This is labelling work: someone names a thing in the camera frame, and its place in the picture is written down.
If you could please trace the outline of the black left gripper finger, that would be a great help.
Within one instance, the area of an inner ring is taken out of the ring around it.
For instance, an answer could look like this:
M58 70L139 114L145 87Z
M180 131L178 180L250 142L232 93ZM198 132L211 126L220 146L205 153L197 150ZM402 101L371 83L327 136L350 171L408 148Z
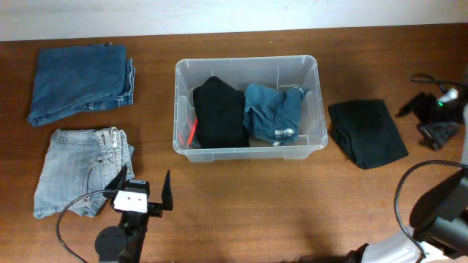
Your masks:
M127 176L127 165L125 164L118 172L117 176L114 177L105 187L105 190L119 190L122 188Z
M162 189L162 209L172 211L173 210L173 194L171 190L171 183L170 183L170 170L167 171L165 176L165 181Z

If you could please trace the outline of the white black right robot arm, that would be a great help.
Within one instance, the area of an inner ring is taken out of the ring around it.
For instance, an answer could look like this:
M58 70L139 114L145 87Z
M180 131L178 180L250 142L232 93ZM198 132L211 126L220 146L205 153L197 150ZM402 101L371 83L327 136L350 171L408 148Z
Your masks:
M416 169L437 164L458 172L427 191L412 209L406 228L399 212L405 180ZM401 177L393 201L400 230L379 243L363 244L344 258L348 263L421 263L467 255L467 142L461 162L429 160L410 167Z

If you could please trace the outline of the black garment with red stripe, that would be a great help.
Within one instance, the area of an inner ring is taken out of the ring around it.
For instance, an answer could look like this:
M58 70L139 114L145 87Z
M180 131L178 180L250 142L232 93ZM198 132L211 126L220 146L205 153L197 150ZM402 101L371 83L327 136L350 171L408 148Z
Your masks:
M181 97L187 116L176 126L178 147L186 149L248 148L244 127L245 96L217 76L190 88Z

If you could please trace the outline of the blue denim shirt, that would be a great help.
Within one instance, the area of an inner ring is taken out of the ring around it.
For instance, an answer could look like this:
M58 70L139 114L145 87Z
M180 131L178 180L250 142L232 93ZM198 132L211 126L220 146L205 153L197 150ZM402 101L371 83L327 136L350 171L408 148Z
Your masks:
M304 90L294 86L277 91L251 83L244 93L243 125L249 135L272 146L289 145L298 140Z

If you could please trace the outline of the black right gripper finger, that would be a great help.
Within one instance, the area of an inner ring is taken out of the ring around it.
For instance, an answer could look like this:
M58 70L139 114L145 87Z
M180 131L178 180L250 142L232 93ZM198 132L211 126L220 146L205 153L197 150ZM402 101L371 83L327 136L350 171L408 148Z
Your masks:
M460 129L460 125L455 122L421 124L418 126L423 136L420 144L432 150L440 150Z
M396 117L404 117L409 113L414 113L418 118L427 113L429 95L424 92L419 93L410 99L396 114Z

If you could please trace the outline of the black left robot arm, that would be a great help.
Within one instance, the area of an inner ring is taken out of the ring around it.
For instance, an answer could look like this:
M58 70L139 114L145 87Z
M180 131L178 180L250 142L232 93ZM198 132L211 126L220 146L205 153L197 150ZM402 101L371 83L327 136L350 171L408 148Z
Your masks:
M173 209L170 171L166 172L160 203L149 202L150 183L126 179L127 166L105 187L104 197L121 219L116 226L103 229L95 240L100 262L139 262L149 218L161 218L164 211Z

